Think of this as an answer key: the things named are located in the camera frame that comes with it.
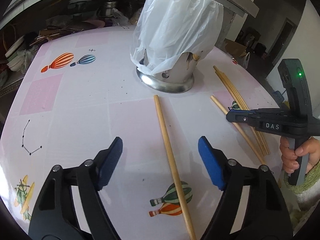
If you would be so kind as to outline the person's right hand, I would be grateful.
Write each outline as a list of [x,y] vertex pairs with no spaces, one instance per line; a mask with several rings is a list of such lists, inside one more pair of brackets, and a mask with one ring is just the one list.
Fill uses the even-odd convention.
[[299,168],[298,157],[309,154],[309,160],[305,174],[307,174],[319,162],[320,145],[319,140],[311,137],[305,141],[299,148],[292,150],[286,137],[280,138],[279,149],[281,151],[281,159],[283,161],[283,170],[292,174]]

